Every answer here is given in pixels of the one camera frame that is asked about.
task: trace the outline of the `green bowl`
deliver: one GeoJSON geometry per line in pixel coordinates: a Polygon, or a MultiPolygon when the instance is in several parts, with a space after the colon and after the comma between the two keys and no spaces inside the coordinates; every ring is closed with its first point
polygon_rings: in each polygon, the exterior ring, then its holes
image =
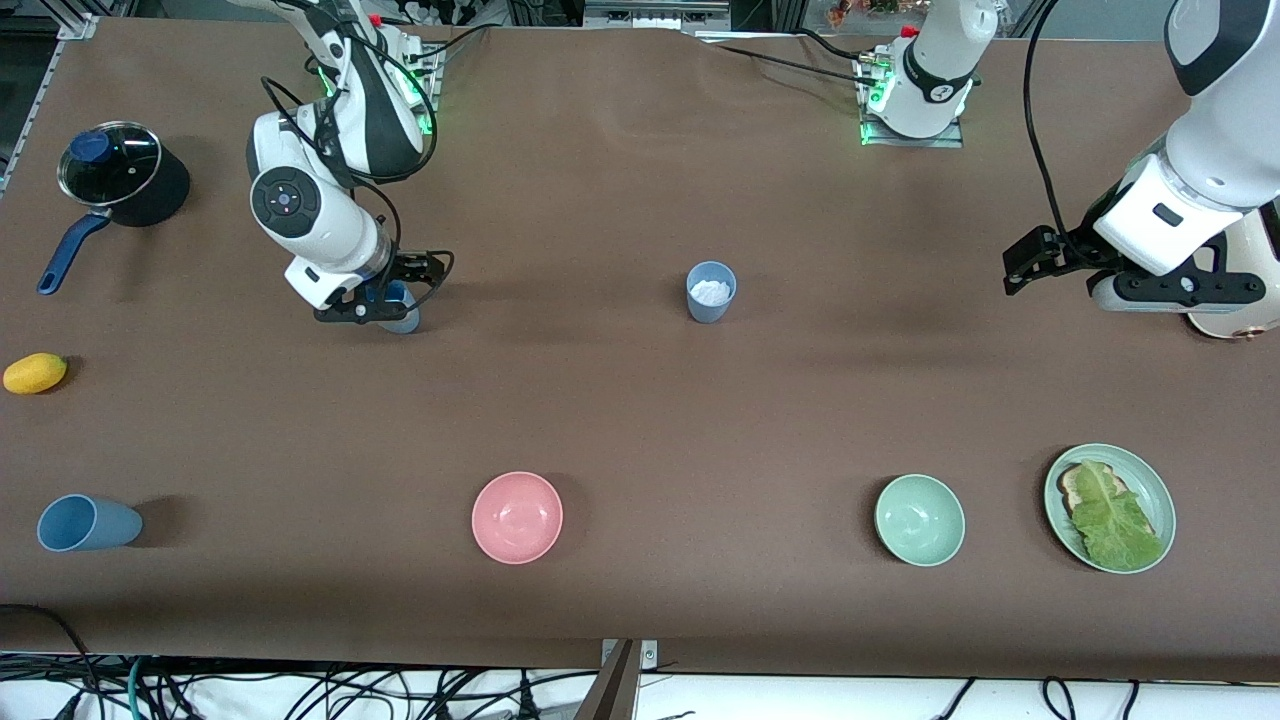
{"type": "Polygon", "coordinates": [[[1156,470],[1151,465],[1147,465],[1142,457],[1128,450],[1097,442],[1073,447],[1053,461],[1053,466],[1048,469],[1048,477],[1044,478],[1044,514],[1048,515],[1048,525],[1053,528],[1053,534],[1057,536],[1057,539],[1062,541],[1062,544],[1071,551],[1071,555],[1079,557],[1082,562],[1091,568],[1097,568],[1103,573],[1115,573],[1116,575],[1132,575],[1155,568],[1169,555],[1169,548],[1174,546],[1174,532],[1178,529],[1178,516],[1174,514],[1174,498],[1169,496],[1169,488],[1165,487],[1165,482],[1160,479],[1156,470]],[[1156,538],[1160,539],[1160,544],[1164,547],[1160,557],[1149,565],[1138,568],[1137,570],[1112,570],[1089,560],[1089,553],[1084,550],[1084,538],[1080,537],[1075,525],[1071,524],[1071,516],[1066,512],[1066,498],[1062,497],[1062,489],[1057,487],[1062,473],[1085,460],[1097,460],[1098,462],[1111,465],[1116,475],[1124,480],[1124,484],[1138,496],[1138,506],[1147,515],[1152,529],[1156,530],[1156,538]]]}
{"type": "Polygon", "coordinates": [[[960,552],[964,509],[951,488],[928,475],[902,475],[876,501],[876,532],[890,552],[920,568],[960,552]]]}

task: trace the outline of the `blue pan handle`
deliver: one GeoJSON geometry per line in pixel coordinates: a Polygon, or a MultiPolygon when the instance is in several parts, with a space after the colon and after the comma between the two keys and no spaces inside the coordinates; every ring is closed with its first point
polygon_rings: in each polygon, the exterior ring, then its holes
{"type": "Polygon", "coordinates": [[[58,243],[58,250],[54,250],[54,256],[49,259],[45,274],[40,275],[40,284],[36,286],[36,292],[40,295],[58,292],[58,288],[63,286],[63,278],[67,277],[67,270],[72,269],[72,261],[76,260],[76,254],[79,252],[79,246],[84,243],[84,238],[110,223],[111,218],[109,215],[90,213],[67,228],[67,234],[58,243]]]}

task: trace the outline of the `bread slice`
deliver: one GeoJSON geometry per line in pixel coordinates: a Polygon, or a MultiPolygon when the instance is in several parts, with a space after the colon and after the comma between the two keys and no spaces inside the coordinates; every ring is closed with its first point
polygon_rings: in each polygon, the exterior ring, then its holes
{"type": "MultiPolygon", "coordinates": [[[[1062,491],[1062,500],[1066,502],[1066,511],[1069,514],[1075,514],[1076,506],[1082,502],[1080,493],[1075,489],[1075,477],[1080,474],[1083,468],[1083,465],[1073,465],[1070,470],[1062,473],[1062,477],[1057,482],[1059,489],[1062,491]]],[[[1111,482],[1116,495],[1129,489],[1129,486],[1124,484],[1124,480],[1116,477],[1115,468],[1107,464],[1102,464],[1102,468],[1106,473],[1106,479],[1111,482]]],[[[1147,520],[1147,530],[1149,530],[1151,534],[1156,534],[1156,528],[1151,527],[1149,519],[1147,520]]]]}

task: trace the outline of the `pink bowl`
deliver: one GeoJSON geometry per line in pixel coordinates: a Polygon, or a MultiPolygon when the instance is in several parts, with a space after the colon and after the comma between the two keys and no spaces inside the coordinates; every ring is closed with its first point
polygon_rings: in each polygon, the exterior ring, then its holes
{"type": "Polygon", "coordinates": [[[543,477],[507,473],[489,480],[471,509],[471,534],[485,555],[507,565],[532,562],[556,544],[564,509],[543,477]]]}

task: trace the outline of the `cup with white powder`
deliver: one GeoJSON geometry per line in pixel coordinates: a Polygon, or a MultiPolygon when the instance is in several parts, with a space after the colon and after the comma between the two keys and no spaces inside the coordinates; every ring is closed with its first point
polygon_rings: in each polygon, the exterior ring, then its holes
{"type": "Polygon", "coordinates": [[[723,263],[708,260],[694,265],[685,278],[689,314],[699,323],[714,323],[728,310],[737,293],[737,278],[723,263]]]}

